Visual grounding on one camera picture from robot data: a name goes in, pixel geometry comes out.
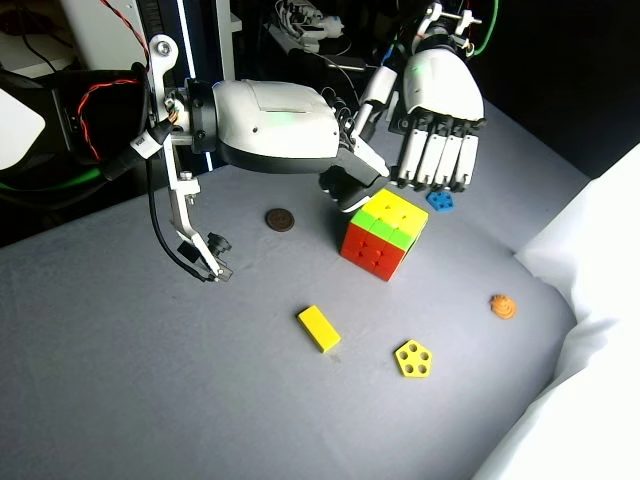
green cable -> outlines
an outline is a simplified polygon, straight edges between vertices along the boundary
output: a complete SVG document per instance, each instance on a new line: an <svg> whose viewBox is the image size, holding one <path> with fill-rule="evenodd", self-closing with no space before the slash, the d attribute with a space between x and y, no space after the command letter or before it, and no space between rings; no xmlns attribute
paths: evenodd
<svg viewBox="0 0 640 480"><path fill-rule="evenodd" d="M484 49L487 48L487 44L489 43L489 39L491 38L491 34L493 33L493 27L496 26L496 20L498 18L498 3L499 0L493 0L493 15L491 16L491 23L489 24L489 29L487 30L487 36L484 37L482 45L480 45L474 52L474 56L480 55L482 52L484 52Z"/></svg>
<svg viewBox="0 0 640 480"><path fill-rule="evenodd" d="M100 173L100 170L98 170L97 168L92 168L90 170L87 170L84 173L81 173L77 177L67 180L66 182L62 182L62 183L59 183L58 185L53 185L47 188L40 188L37 190L21 190L19 188L14 188L9 185L6 185L4 183L0 183L0 189L9 190L12 192L49 192L49 191L55 191L55 190L64 190L66 188L71 188L71 187L75 187L76 185L81 185L83 183L90 182L91 180L94 180L100 177L101 175L102 174Z"/></svg>

orange object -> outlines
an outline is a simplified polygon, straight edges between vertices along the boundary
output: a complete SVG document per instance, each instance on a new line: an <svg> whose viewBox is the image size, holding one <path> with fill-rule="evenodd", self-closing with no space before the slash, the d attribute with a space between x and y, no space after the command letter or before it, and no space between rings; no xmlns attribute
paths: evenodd
<svg viewBox="0 0 640 480"><path fill-rule="evenodd" d="M503 320L509 320L516 316L518 306L511 297L494 295L491 297L491 310Z"/></svg>

screw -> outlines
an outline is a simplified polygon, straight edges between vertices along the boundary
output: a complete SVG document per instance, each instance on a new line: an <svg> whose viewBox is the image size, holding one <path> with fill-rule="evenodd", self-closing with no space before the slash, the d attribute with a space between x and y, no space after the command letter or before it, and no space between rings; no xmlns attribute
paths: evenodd
<svg viewBox="0 0 640 480"><path fill-rule="evenodd" d="M163 57L167 57L171 53L171 45L169 45L168 42L158 42L158 45L156 45L156 50Z"/></svg>

white curtain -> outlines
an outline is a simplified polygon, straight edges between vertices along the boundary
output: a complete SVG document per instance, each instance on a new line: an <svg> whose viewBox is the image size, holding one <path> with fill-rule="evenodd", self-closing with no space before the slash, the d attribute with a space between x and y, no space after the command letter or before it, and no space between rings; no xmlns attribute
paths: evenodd
<svg viewBox="0 0 640 480"><path fill-rule="evenodd" d="M552 384L474 479L640 479L640 145L516 258L577 325Z"/></svg>

gray surface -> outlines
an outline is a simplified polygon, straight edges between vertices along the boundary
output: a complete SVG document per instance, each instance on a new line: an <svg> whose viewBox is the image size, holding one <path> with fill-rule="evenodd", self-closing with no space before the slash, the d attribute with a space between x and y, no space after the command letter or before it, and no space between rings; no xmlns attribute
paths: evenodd
<svg viewBox="0 0 640 480"><path fill-rule="evenodd" d="M143 198L0 251L0 478L468 478L574 321L512 251L586 182L487 116L471 189L390 283L338 256L346 219L317 178L230 167L201 177L193 209L233 244L228 284L170 263ZM373 144L393 159L399 142ZM288 233L263 221L276 206ZM496 292L516 319L491 314ZM297 323L309 304L342 335L330 354ZM428 379L397 370L408 338L434 353Z"/></svg>

